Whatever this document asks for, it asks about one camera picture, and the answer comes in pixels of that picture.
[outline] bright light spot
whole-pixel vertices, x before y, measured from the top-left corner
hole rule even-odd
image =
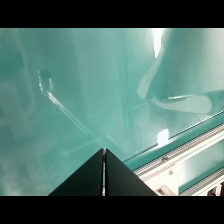
[[[157,143],[159,146],[166,145],[169,142],[169,130],[165,129],[158,133]]]
[[[165,28],[152,28],[153,39],[154,39],[154,52],[155,52],[156,58],[160,52],[161,39],[162,39],[164,29]]]

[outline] black triangular object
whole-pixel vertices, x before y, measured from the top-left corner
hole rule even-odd
[[[95,153],[49,196],[101,196],[103,149]]]
[[[105,157],[106,196],[157,196],[110,150]]]

